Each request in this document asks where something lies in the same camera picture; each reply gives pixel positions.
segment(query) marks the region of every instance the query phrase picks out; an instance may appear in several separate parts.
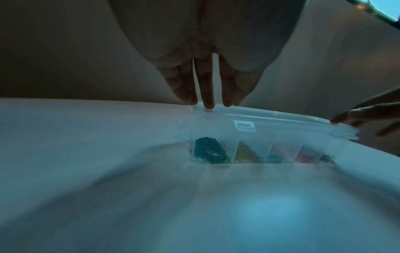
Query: transparent storage box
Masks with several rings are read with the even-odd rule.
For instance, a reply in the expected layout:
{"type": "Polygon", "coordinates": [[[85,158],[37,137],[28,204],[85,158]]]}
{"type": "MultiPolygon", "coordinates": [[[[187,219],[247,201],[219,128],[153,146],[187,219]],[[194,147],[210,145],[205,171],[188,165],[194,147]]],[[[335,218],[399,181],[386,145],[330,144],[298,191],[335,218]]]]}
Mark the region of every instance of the transparent storage box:
{"type": "Polygon", "coordinates": [[[326,119],[202,103],[190,107],[193,156],[206,163],[315,163],[334,160],[358,130],[326,119]]]}

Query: beige wall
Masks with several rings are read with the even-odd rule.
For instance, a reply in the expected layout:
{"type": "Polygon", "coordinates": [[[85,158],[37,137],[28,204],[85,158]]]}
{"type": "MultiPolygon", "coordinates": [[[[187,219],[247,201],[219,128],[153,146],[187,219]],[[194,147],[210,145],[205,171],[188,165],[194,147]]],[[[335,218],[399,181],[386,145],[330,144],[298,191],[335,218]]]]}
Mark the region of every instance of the beige wall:
{"type": "MultiPolygon", "coordinates": [[[[106,0],[0,0],[0,33],[2,96],[179,103],[106,0]]],[[[329,118],[398,84],[400,31],[344,0],[311,0],[243,105],[329,118]]],[[[377,142],[379,126],[364,128],[360,142],[400,154],[400,134],[377,142]]]]}

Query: hand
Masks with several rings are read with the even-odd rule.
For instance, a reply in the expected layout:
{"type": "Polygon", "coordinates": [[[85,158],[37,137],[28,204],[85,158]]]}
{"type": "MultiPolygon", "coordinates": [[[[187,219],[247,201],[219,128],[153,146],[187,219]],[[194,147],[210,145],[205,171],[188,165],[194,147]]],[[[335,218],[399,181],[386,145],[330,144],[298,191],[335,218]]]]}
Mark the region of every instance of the hand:
{"type": "MultiPolygon", "coordinates": [[[[400,119],[400,87],[356,105],[351,110],[347,110],[331,119],[331,123],[337,124],[346,120],[354,120],[351,125],[359,127],[367,121],[391,119],[400,119]]],[[[384,137],[396,130],[400,130],[400,121],[385,127],[376,135],[384,137]]]]}
{"type": "Polygon", "coordinates": [[[212,54],[219,55],[222,101],[240,103],[280,54],[305,0],[109,0],[123,32],[185,104],[214,107],[212,54]]]}

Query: container lid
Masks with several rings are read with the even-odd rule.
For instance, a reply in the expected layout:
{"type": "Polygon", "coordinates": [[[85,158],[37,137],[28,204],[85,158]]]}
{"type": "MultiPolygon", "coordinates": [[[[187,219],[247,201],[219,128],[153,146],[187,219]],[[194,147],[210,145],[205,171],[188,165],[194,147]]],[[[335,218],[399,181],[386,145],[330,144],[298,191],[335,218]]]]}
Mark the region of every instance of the container lid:
{"type": "Polygon", "coordinates": [[[252,109],[245,107],[225,107],[215,105],[208,110],[203,103],[190,106],[195,117],[209,120],[235,120],[240,122],[256,123],[270,128],[290,129],[296,131],[317,131],[348,140],[358,140],[358,129],[345,124],[331,124],[329,120],[293,113],[282,113],[269,110],[252,109]]]}

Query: plastic container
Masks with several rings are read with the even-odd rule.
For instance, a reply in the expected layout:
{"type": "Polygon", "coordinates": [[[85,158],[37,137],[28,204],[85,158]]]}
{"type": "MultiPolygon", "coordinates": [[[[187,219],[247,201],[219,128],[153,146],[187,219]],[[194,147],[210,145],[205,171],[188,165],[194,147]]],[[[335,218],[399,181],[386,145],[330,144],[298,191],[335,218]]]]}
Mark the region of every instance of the plastic container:
{"type": "Polygon", "coordinates": [[[190,107],[193,156],[206,163],[314,163],[334,160],[358,130],[326,119],[202,103],[190,107]]]}

